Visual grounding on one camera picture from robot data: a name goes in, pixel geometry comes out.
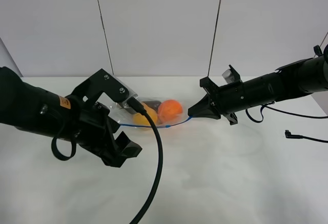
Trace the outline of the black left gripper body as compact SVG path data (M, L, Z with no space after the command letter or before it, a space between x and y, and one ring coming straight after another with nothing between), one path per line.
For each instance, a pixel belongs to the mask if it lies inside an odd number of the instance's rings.
M71 143L69 157L75 155L77 146L98 157L120 156L120 146L114 138L119 124L109 117L109 108L98 101L102 94L73 91L64 97L64 108L70 111L64 129Z

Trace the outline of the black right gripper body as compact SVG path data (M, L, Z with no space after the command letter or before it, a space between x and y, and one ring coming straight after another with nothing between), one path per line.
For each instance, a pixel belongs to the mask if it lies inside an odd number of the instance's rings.
M241 94L243 83L238 86L217 86L209 77L200 80L200 86L211 97L210 108L220 118L224 116L230 125L238 124L238 118L235 114L238 106L241 105Z

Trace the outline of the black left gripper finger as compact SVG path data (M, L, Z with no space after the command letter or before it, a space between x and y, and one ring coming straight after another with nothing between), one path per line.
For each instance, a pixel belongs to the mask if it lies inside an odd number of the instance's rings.
M112 157L107 155L103 155L101 159L106 166L114 168L120 168L127 160L125 156Z
M121 132L115 140L118 149L116 150L116 159L123 160L135 158L142 151L142 147L131 141L125 132Z

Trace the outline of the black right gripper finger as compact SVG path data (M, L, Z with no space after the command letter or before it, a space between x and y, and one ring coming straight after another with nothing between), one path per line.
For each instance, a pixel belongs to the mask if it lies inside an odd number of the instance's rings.
M188 109L188 116L192 116L193 118L220 119L220 114L215 113L211 108L208 107L190 107Z
M190 110L207 110L210 108L210 95L206 94L199 102L190 107Z

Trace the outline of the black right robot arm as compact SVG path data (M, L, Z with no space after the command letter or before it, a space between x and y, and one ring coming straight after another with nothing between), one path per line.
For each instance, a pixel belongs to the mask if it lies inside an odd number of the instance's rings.
M243 82L230 66L224 73L226 85L218 86L209 77L200 80L206 95L188 109L196 118L220 119L238 123L236 112L273 102L327 91L327 49L314 47L315 57L282 66L275 72Z

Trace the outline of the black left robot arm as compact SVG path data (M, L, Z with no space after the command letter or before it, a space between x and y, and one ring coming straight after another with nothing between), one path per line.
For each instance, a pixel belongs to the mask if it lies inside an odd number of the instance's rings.
M98 101L102 94L121 104L131 96L128 88L104 69L62 97L32 86L2 67L1 123L50 137L52 153L61 161L71 159L81 146L106 166L119 168L126 159L137 157L142 148L124 132L114 137L120 125Z

